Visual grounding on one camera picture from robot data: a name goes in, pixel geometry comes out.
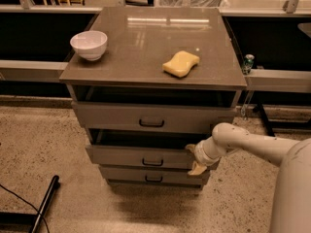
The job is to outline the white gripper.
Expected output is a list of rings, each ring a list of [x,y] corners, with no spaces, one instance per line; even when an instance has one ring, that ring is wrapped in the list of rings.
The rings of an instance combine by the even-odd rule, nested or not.
[[[188,171],[190,176],[199,176],[205,172],[206,166],[212,166],[220,160],[217,147],[212,139],[202,140],[197,145],[187,144],[185,150],[194,153],[196,161]]]

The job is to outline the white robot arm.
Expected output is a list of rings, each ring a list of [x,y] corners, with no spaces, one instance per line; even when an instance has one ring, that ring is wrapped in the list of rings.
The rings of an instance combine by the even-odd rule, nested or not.
[[[219,123],[208,139],[188,144],[186,149],[194,156],[191,176],[202,174],[238,150],[277,166],[269,233],[311,233],[311,139],[263,136],[230,123]]]

